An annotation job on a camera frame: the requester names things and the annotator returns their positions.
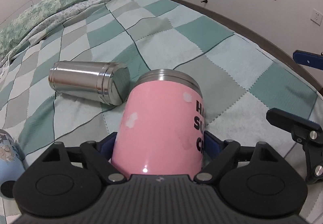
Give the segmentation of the pink steel cup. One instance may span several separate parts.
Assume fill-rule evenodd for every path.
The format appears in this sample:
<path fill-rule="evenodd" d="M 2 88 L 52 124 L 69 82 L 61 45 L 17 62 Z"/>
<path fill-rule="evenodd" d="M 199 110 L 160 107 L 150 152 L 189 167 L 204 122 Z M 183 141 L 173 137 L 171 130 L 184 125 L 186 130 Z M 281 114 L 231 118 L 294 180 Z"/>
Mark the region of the pink steel cup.
<path fill-rule="evenodd" d="M 202 169 L 204 103 L 189 75 L 159 69 L 131 90 L 115 139 L 112 164 L 126 176 L 189 175 Z"/>

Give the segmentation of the checkered green bed blanket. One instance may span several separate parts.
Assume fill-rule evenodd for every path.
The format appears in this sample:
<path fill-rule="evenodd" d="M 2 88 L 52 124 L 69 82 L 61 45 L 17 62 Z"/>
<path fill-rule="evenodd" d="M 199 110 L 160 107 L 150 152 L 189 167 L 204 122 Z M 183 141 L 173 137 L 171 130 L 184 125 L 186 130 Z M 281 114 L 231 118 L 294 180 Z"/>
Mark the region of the checkered green bed blanket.
<path fill-rule="evenodd" d="M 56 92 L 48 75 L 59 61 L 125 64 L 125 102 Z M 81 144 L 118 133 L 138 79 L 159 69 L 192 77 L 204 132 L 240 143 L 238 165 L 215 184 L 184 174 L 123 174 L 126 182 L 106 184 L 83 165 Z M 302 145 L 267 121 L 272 108 L 322 128 L 313 85 L 209 17 L 171 0 L 87 1 L 32 34 L 1 68 L 1 129 L 25 169 L 14 198 L 1 197 L 1 223 L 322 223 L 322 182 L 306 182 Z"/>

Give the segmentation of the light blue cartoon cup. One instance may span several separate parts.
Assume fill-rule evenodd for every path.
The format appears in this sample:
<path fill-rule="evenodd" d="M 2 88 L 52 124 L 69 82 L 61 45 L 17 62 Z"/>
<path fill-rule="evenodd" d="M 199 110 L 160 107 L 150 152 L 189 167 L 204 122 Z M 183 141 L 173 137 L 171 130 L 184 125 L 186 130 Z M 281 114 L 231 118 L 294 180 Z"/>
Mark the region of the light blue cartoon cup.
<path fill-rule="evenodd" d="M 15 182 L 24 173 L 19 152 L 15 142 L 8 132 L 1 129 L 0 144 L 0 184 L 1 197 L 13 199 L 13 186 Z"/>

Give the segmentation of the shiny steel canister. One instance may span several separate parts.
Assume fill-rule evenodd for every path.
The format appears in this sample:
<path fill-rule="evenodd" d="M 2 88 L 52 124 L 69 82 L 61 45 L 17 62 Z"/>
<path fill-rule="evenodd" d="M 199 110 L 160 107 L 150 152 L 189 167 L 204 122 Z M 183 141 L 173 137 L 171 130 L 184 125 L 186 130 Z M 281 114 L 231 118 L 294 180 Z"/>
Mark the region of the shiny steel canister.
<path fill-rule="evenodd" d="M 48 81 L 61 94 L 118 106 L 128 96 L 130 71 L 119 62 L 59 61 Z"/>

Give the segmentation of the small white wall socket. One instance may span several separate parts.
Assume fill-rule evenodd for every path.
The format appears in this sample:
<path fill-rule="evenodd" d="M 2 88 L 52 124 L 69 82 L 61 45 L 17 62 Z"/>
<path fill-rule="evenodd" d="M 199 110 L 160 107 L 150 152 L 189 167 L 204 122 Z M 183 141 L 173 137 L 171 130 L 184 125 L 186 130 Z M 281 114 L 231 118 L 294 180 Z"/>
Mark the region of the small white wall socket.
<path fill-rule="evenodd" d="M 311 17 L 310 17 L 311 21 L 313 21 L 314 23 L 316 23 L 317 25 L 320 26 L 322 23 L 322 18 L 323 18 L 322 13 L 313 9 Z"/>

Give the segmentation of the dark wooden bed frame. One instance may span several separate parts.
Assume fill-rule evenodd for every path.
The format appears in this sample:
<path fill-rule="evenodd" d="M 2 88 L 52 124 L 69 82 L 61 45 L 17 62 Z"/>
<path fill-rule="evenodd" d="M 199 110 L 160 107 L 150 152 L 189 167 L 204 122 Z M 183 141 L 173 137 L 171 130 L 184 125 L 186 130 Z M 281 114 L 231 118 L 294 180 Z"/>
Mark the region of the dark wooden bed frame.
<path fill-rule="evenodd" d="M 275 58 L 277 58 L 279 61 L 286 64 L 288 67 L 290 67 L 293 71 L 295 71 L 297 74 L 299 74 L 302 78 L 304 78 L 307 82 L 309 82 L 311 85 L 315 87 L 316 90 L 320 94 L 322 94 L 322 85 L 308 72 L 300 66 L 299 64 L 295 63 L 292 57 L 290 57 L 287 53 L 282 51 L 279 47 L 274 45 L 272 42 L 268 41 L 267 39 L 263 38 L 259 34 L 255 33 L 254 31 L 250 30 L 249 28 L 227 18 L 223 15 L 220 15 L 214 11 L 210 11 L 206 9 L 204 6 L 197 6 L 195 4 L 186 2 L 184 0 L 172 0 L 174 2 L 177 2 L 179 4 L 182 4 L 190 9 L 193 9 L 195 11 L 198 11 L 201 14 L 206 15 L 207 17 L 210 17 L 211 19 L 219 22 L 220 24 L 223 24 L 227 28 L 233 30 L 234 32 L 248 38 L 252 42 L 258 44 L 263 50 L 265 50 L 267 53 L 270 53 Z"/>

